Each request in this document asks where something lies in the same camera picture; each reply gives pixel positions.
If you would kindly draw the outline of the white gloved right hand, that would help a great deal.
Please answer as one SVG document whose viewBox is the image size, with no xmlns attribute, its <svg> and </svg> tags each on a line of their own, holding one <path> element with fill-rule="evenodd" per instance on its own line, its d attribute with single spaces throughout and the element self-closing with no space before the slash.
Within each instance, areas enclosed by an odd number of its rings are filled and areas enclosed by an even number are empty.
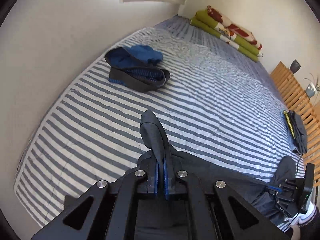
<svg viewBox="0 0 320 240">
<path fill-rule="evenodd" d="M 293 225 L 297 225 L 299 227 L 306 226 L 312 220 L 314 220 L 318 214 L 319 214 L 318 207 L 312 202 L 310 202 L 306 214 L 299 213 L 296 218 L 289 218 L 286 220 L 286 222 L 288 222 L 291 226 Z"/>
</svg>

